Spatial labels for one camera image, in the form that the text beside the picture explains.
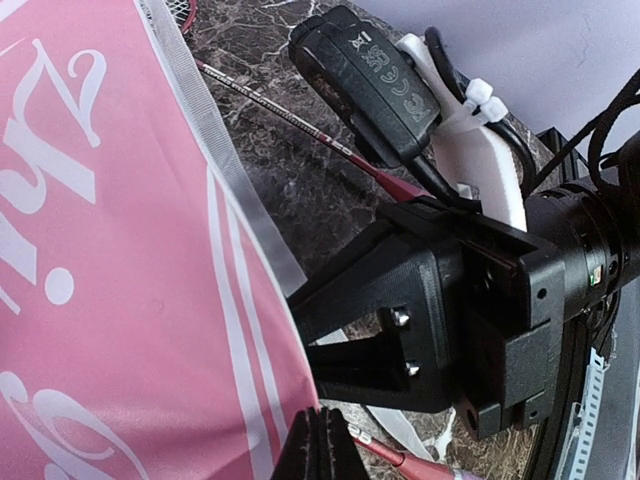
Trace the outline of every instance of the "white wall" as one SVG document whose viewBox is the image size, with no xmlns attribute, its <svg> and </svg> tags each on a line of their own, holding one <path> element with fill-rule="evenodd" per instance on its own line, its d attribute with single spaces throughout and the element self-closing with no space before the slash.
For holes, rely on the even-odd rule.
<svg viewBox="0 0 640 480">
<path fill-rule="evenodd" d="M 534 132 L 572 136 L 640 68 L 640 0 L 355 3 L 406 32 L 438 27 L 454 65 L 489 81 Z M 605 151 L 638 130 L 640 106 L 623 114 Z"/>
</svg>

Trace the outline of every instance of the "marble table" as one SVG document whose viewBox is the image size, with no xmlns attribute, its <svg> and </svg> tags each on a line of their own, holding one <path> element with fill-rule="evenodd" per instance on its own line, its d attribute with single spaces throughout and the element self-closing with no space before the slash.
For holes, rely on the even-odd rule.
<svg viewBox="0 0 640 480">
<path fill-rule="evenodd" d="M 289 32 L 304 18 L 327 11 L 338 0 L 200 0 L 189 43 L 194 55 L 246 86 L 311 121 L 347 146 L 348 129 L 306 85 L 287 58 Z M 401 34 L 354 7 L 393 40 Z M 325 146 L 315 142 L 250 100 L 208 80 L 240 159 L 255 188 L 307 275 L 313 274 L 374 219 L 378 205 L 390 198 L 375 183 Z M 540 164 L 550 153 L 519 122 L 514 125 Z M 557 182 L 551 178 L 550 184 Z M 357 336 L 358 328 L 350 334 Z M 389 439 L 357 405 L 339 404 L 345 416 L 382 440 Z M 407 413 L 422 439 L 447 444 L 449 412 Z M 473 441 L 453 422 L 446 454 L 449 465 L 496 480 L 520 478 L 532 431 L 506 431 Z M 374 479 L 402 478 L 363 452 Z"/>
</svg>

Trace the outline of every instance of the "red racket shaft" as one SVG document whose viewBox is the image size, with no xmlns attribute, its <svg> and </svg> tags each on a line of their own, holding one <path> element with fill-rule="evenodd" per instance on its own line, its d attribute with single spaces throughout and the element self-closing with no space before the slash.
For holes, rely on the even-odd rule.
<svg viewBox="0 0 640 480">
<path fill-rule="evenodd" d="M 429 462 L 410 453 L 398 452 L 352 423 L 348 427 L 355 443 L 389 462 L 407 480 L 480 480 L 468 473 L 451 470 L 446 465 Z"/>
<path fill-rule="evenodd" d="M 303 120 L 297 115 L 291 113 L 286 108 L 278 105 L 277 103 L 269 100 L 267 97 L 261 95 L 260 93 L 252 90 L 250 88 L 245 87 L 244 85 L 240 85 L 237 83 L 232 77 L 222 73 L 221 71 L 213 68 L 211 65 L 207 65 L 200 60 L 196 60 L 196 65 L 201 72 L 205 73 L 207 76 L 213 78 L 214 80 L 219 81 L 223 85 L 231 88 L 232 90 L 244 95 L 247 98 L 250 98 L 258 105 L 263 106 L 267 110 L 272 113 L 275 113 L 280 118 L 286 120 L 291 125 L 297 127 L 302 130 L 306 134 L 315 138 L 319 142 L 323 143 L 327 147 L 329 147 L 334 152 L 338 153 L 343 158 L 347 159 L 353 165 L 370 175 L 375 179 L 375 181 L 380 185 L 391 197 L 398 202 L 406 202 L 415 197 L 419 197 L 421 195 L 425 195 L 425 192 L 421 189 L 414 187 L 409 182 L 402 180 L 401 178 L 395 177 L 385 172 L 381 172 L 369 162 L 367 162 L 364 158 L 359 157 L 355 153 L 353 153 L 349 148 L 345 147 L 337 140 L 331 138 L 326 133 L 323 133 L 317 127 L 311 125 L 309 122 Z"/>
</svg>

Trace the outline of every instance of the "pink fabric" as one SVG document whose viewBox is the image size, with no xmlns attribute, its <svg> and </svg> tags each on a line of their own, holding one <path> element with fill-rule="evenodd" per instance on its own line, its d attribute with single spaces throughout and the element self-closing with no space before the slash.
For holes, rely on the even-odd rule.
<svg viewBox="0 0 640 480">
<path fill-rule="evenodd" d="M 310 371 L 140 12 L 0 25 L 0 478 L 269 478 Z"/>
</svg>

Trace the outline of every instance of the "silver screw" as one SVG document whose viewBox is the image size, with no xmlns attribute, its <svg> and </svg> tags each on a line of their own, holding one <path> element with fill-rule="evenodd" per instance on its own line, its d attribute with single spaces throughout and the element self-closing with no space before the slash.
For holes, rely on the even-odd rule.
<svg viewBox="0 0 640 480">
<path fill-rule="evenodd" d="M 420 371 L 420 367 L 416 362 L 407 362 L 404 364 L 404 368 L 406 368 L 407 374 L 410 377 L 415 377 Z"/>
<path fill-rule="evenodd" d="M 407 323 L 409 323 L 409 320 L 411 320 L 411 317 L 409 316 L 409 314 L 406 312 L 406 310 L 404 308 L 394 308 L 391 310 L 391 315 L 393 316 L 393 324 L 396 327 L 404 327 Z"/>
</svg>

